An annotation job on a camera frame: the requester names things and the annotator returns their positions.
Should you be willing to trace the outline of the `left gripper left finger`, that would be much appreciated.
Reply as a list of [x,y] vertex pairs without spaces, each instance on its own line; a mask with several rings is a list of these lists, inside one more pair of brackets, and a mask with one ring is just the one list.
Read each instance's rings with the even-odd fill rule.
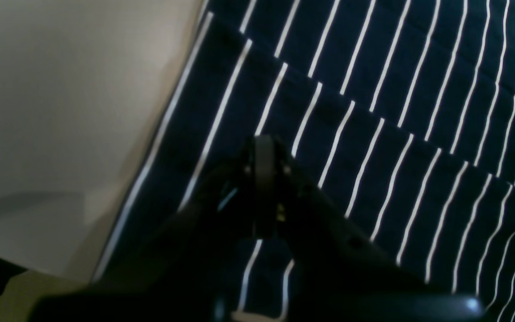
[[97,282],[35,304],[30,322],[231,322],[234,258],[258,236],[257,139],[214,168],[186,205]]

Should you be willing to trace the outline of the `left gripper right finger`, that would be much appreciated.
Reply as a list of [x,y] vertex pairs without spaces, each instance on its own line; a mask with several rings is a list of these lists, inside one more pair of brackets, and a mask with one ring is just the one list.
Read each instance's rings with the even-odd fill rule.
[[255,138],[256,237],[288,244],[302,289],[289,322],[484,322],[471,295],[450,295],[401,269],[299,168],[280,141]]

